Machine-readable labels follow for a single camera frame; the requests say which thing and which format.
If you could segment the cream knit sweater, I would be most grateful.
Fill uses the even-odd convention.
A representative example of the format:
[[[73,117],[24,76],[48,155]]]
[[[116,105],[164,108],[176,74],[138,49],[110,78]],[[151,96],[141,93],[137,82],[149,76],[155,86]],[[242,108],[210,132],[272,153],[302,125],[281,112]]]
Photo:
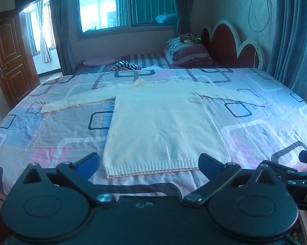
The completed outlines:
[[[138,79],[69,96],[44,105],[42,111],[114,100],[103,151],[103,167],[111,179],[196,170],[203,153],[229,162],[230,154],[204,97],[265,106],[254,95],[204,82]]]

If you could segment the blue side curtain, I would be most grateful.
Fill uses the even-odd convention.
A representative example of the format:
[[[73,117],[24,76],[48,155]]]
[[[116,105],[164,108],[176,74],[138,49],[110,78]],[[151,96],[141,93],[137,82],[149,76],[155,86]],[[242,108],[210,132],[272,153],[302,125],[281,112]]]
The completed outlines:
[[[307,0],[277,0],[267,73],[301,95],[307,85]]]

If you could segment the brown wooden door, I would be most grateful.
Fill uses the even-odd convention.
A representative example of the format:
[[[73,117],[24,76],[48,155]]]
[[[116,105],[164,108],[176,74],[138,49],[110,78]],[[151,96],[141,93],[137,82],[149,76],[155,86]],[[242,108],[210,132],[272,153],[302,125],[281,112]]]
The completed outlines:
[[[31,49],[25,46],[19,13],[0,12],[0,86],[10,108],[40,85]]]

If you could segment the black white striped garment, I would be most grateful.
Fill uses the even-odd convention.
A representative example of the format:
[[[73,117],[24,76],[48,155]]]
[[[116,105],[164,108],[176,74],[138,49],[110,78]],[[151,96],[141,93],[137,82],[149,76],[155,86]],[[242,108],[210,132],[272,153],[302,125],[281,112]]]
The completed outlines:
[[[141,70],[141,66],[137,64],[133,64],[129,61],[122,60],[117,62],[111,69],[110,72],[116,71],[133,71],[133,70]]]

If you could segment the white sheer balcony curtain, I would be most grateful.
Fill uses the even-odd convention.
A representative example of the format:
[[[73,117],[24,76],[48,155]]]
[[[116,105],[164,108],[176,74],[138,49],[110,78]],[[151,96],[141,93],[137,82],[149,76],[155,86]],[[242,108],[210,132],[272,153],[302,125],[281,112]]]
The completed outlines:
[[[35,16],[40,31],[40,55],[42,63],[47,64],[52,61],[52,55],[50,53],[50,45],[48,44],[47,30],[44,29],[43,10],[44,2],[43,0],[38,0],[35,3]]]

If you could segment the red white headboard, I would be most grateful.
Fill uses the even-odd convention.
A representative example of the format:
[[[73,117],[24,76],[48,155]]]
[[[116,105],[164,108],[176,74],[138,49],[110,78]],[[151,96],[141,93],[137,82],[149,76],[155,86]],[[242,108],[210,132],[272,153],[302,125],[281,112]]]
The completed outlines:
[[[257,41],[241,41],[235,26],[225,19],[214,28],[204,28],[201,40],[217,68],[264,68],[264,52]]]

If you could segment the striped folded quilt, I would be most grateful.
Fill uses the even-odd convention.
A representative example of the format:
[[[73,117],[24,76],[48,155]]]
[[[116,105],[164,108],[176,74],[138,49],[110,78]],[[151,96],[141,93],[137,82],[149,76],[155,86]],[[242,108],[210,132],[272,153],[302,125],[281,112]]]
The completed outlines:
[[[203,45],[182,43],[180,37],[167,41],[164,54],[168,62],[174,66],[193,68],[208,67],[213,64],[210,54]]]

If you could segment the striped mattress cover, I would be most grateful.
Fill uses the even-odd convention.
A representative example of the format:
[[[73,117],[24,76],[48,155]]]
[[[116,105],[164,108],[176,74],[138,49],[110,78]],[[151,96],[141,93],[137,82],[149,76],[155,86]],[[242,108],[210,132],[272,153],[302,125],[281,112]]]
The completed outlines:
[[[110,69],[115,65],[118,61],[129,61],[135,65],[139,65],[142,69],[146,69],[150,66],[156,65],[163,69],[169,69],[173,67],[173,64],[170,63],[165,54],[160,53],[149,53],[149,54],[133,54],[133,55],[124,55],[115,58],[115,62],[111,64],[97,65],[100,61],[95,62],[94,59],[84,61],[84,63],[80,64],[77,71],[74,73],[75,75],[80,74],[97,74],[101,72],[109,72]]]

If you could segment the window with teal curtain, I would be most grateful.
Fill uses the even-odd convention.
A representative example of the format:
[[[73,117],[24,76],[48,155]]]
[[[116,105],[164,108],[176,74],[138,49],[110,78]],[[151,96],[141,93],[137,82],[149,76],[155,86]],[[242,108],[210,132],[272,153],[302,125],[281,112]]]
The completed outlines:
[[[178,24],[175,0],[77,0],[82,36]]]

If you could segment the dark grey curtain left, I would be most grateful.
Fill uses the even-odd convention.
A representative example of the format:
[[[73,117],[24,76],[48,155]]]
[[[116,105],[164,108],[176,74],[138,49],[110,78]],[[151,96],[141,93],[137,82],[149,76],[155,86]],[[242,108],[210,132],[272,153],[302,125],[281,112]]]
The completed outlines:
[[[76,71],[73,50],[70,43],[69,0],[49,0],[56,51],[63,76]]]

